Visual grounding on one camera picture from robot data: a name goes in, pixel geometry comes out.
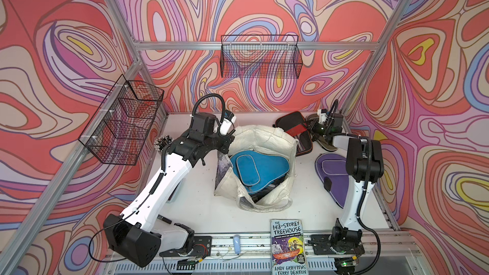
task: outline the psychedelic patterned wall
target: psychedelic patterned wall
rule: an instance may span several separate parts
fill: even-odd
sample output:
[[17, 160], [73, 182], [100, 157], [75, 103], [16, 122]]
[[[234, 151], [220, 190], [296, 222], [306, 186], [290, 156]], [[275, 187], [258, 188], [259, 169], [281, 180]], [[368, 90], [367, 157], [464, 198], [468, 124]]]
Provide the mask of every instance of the psychedelic patterned wall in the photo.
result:
[[[16, 275], [91, 275], [103, 271], [106, 264], [88, 255], [90, 239], [102, 229], [110, 213], [119, 215], [135, 199], [162, 122], [162, 117], [157, 115], [136, 166], [101, 164], [91, 154], [87, 157], [21, 261]], [[106, 255], [112, 251], [108, 250], [103, 233], [96, 236], [90, 252], [97, 259], [110, 259]]]
[[[0, 0], [0, 251], [130, 64], [103, 0]], [[130, 168], [87, 157], [19, 272], [93, 273], [86, 236], [134, 197], [151, 149]]]
[[[136, 40], [214, 41], [222, 34], [296, 33], [302, 41], [376, 41], [398, 0], [118, 0]], [[218, 92], [235, 111], [291, 111], [345, 96], [368, 55], [304, 51], [294, 79], [222, 79], [220, 51], [147, 51], [171, 112]], [[217, 104], [204, 104], [216, 111]]]
[[489, 274], [489, 0], [414, 0], [348, 120], [435, 274]]
[[[310, 51], [311, 65], [296, 78], [222, 78], [220, 51], [175, 51], [161, 57], [146, 51], [145, 59], [156, 85], [163, 88], [169, 112], [191, 112], [194, 101], [208, 93], [221, 94], [231, 111], [316, 110], [344, 99], [368, 57], [367, 51]], [[209, 99], [203, 110], [218, 111], [220, 103]]]

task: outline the black case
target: black case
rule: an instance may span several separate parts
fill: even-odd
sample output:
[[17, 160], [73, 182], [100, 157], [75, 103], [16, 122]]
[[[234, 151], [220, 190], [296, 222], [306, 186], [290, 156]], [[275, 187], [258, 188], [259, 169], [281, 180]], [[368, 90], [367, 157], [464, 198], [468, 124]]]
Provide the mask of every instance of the black case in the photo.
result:
[[[292, 112], [283, 117], [280, 117], [275, 121], [273, 127], [280, 127], [284, 131], [288, 131], [297, 125], [304, 125], [307, 128], [306, 120], [301, 112]], [[310, 153], [313, 150], [313, 142], [310, 138], [309, 131], [302, 132], [301, 134], [294, 136], [299, 140], [297, 144], [296, 156], [301, 156]]]

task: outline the blue marker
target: blue marker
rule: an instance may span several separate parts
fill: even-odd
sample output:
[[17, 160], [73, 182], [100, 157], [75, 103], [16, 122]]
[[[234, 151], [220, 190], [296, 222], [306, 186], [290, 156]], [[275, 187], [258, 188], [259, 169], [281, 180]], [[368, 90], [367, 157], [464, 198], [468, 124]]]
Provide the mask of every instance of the blue marker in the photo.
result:
[[239, 255], [241, 253], [240, 235], [234, 235], [233, 237], [234, 253]]

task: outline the black wire basket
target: black wire basket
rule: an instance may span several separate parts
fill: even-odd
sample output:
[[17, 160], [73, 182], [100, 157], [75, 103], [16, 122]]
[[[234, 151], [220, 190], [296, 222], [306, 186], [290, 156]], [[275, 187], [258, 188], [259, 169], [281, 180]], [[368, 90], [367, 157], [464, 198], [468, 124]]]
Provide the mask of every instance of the black wire basket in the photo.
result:
[[144, 81], [126, 80], [88, 141], [80, 141], [101, 163], [136, 165], [163, 94]]
[[221, 35], [221, 76], [299, 78], [298, 40], [296, 34]]

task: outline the white table surface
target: white table surface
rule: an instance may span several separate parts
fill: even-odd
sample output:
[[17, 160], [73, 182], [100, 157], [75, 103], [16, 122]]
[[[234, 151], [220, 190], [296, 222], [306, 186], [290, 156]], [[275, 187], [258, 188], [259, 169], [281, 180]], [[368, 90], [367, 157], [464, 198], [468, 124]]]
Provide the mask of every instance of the white table surface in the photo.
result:
[[[283, 115], [284, 113], [236, 114], [235, 125], [271, 126]], [[189, 114], [171, 114], [163, 134], [176, 139], [189, 125]], [[270, 231], [270, 219], [301, 219], [304, 230], [329, 230], [341, 215], [342, 209], [324, 189], [316, 174], [315, 160], [323, 153], [326, 151], [314, 143], [312, 152], [296, 158], [297, 177], [290, 193], [292, 206], [284, 211], [260, 213], [244, 211], [238, 208], [235, 201], [214, 196], [217, 152], [211, 151], [205, 157], [206, 166], [202, 166], [201, 162], [196, 164], [184, 178], [174, 201], [165, 204], [160, 214], [174, 222], [185, 224], [196, 233], [266, 232]], [[157, 155], [148, 180], [160, 167], [161, 159]], [[364, 204], [366, 206], [362, 220], [365, 225], [373, 229], [387, 229], [388, 224], [375, 196], [371, 194]]]

